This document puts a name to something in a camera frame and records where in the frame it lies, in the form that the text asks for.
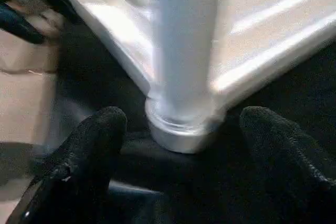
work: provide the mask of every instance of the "black handle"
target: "black handle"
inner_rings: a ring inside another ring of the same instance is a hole
[[[0,4],[0,29],[32,44],[42,44],[45,39],[22,15],[6,4]]]

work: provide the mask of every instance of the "round base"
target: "round base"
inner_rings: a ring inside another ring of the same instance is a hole
[[[185,154],[194,154],[206,148],[214,139],[218,123],[207,120],[198,125],[172,124],[156,112],[154,102],[146,101],[146,114],[154,140],[163,148]]]

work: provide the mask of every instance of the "beige floor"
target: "beige floor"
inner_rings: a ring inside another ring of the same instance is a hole
[[[28,20],[48,37],[51,24]],[[42,144],[55,92],[57,43],[35,46],[0,30],[0,224],[5,223],[31,175],[32,144]]]

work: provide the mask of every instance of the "vertical pole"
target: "vertical pole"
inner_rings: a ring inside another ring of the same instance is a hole
[[[155,0],[155,85],[146,112],[155,140],[193,153],[214,113],[208,71],[218,0]]]

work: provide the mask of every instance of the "metal tube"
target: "metal tube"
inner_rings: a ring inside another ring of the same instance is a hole
[[[154,1],[156,83],[146,112],[154,138],[172,151],[193,153],[206,142],[214,113],[207,77],[217,2]]]

